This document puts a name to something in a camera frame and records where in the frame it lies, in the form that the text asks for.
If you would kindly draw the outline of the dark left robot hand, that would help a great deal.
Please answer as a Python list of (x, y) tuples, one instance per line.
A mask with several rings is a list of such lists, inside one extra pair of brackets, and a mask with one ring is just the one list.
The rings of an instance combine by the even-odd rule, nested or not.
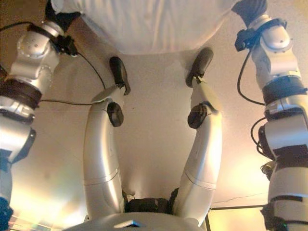
[(53, 8), (51, 0), (48, 0), (45, 6), (45, 20), (53, 22), (61, 29), (61, 36), (64, 36), (71, 24), (81, 16), (79, 12), (57, 13)]

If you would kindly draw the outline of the dark right robot hand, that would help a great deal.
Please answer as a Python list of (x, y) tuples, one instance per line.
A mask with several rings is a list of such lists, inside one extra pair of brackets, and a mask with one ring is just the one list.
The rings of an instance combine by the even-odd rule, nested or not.
[(263, 15), (268, 7), (266, 0), (240, 0), (232, 7), (232, 11), (241, 17), (246, 27)]

